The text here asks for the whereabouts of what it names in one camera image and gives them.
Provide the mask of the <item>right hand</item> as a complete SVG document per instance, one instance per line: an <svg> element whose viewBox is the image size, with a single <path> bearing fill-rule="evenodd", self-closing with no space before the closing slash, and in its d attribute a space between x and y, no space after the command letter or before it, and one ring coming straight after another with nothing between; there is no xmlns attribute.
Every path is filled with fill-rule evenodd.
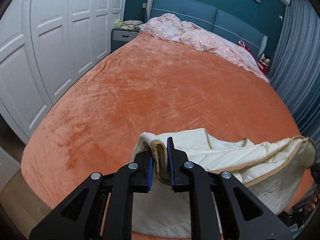
<svg viewBox="0 0 320 240"><path fill-rule="evenodd" d="M310 211L312 211L312 210L314 210L316 208L316 205L320 200L319 193L320 193L320 188L318 186L318 187L316 187L316 189L313 192L312 196L310 197L308 203L304 207L304 211L305 212L310 212Z"/></svg>

